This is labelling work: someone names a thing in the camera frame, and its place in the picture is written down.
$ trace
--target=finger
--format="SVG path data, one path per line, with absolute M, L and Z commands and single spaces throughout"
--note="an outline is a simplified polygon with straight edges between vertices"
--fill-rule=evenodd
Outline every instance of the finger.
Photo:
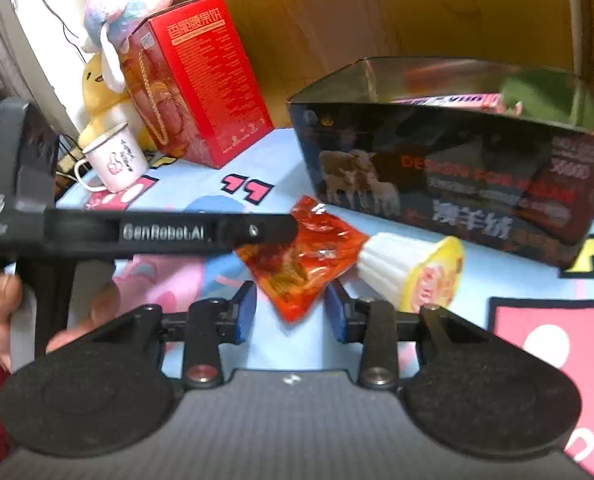
M 0 274 L 0 363 L 10 370 L 10 314 L 21 303 L 22 284 L 18 276 Z
M 89 318 L 79 323 L 79 325 L 77 325 L 75 328 L 69 328 L 68 330 L 62 330 L 61 332 L 58 332 L 48 342 L 48 345 L 46 346 L 46 352 L 53 352 L 64 345 L 68 345 L 68 343 L 71 343 L 72 341 L 75 341 L 75 339 L 86 335 L 94 328 L 93 322 Z
M 0 323 L 10 325 L 10 315 L 20 307 L 22 291 L 19 276 L 0 272 Z
M 119 289 L 114 282 L 104 285 L 104 288 L 93 298 L 90 306 L 90 317 L 83 320 L 75 328 L 58 332 L 46 346 L 47 352 L 53 352 L 75 339 L 86 335 L 97 327 L 115 319 L 119 310 Z
M 90 319 L 93 322 L 93 328 L 102 326 L 115 319 L 119 311 L 119 305 L 119 287 L 115 282 L 110 281 L 93 298 L 90 305 Z

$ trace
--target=orange food package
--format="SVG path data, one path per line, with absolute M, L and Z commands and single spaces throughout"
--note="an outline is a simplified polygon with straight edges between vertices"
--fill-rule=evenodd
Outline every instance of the orange food package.
M 291 214 L 298 224 L 290 244 L 244 246 L 237 254 L 283 320 L 295 322 L 328 282 L 355 264 L 368 237 L 303 196 Z

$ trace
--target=pastel plush toy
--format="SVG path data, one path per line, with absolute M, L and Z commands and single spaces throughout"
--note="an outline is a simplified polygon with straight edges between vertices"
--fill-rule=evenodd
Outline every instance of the pastel plush toy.
M 109 89 L 122 92 L 125 81 L 117 50 L 141 20 L 167 9 L 173 0 L 87 0 L 85 52 L 102 52 L 102 73 Z
M 95 138 L 117 124 L 128 123 L 135 133 L 139 146 L 145 152 L 155 152 L 157 147 L 148 133 L 142 118 L 133 106 L 130 95 L 124 90 L 115 93 L 108 89 L 102 75 L 102 55 L 95 54 L 84 68 L 82 94 L 84 107 L 90 114 L 90 123 L 80 134 L 78 144 L 85 148 Z

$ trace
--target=black cardboard box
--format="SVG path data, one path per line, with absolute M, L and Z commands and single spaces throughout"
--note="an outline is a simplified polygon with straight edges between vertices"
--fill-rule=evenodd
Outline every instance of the black cardboard box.
M 323 202 L 559 267 L 594 219 L 594 98 L 571 73 L 362 59 L 289 111 Z

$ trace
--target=white plush toy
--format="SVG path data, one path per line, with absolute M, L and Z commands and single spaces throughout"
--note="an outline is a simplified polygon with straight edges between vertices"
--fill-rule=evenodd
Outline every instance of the white plush toy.
M 125 88 L 117 50 L 139 25 L 154 12 L 167 9 L 173 0 L 87 0 L 84 27 L 88 38 L 85 52 L 102 52 L 102 74 L 110 90 Z

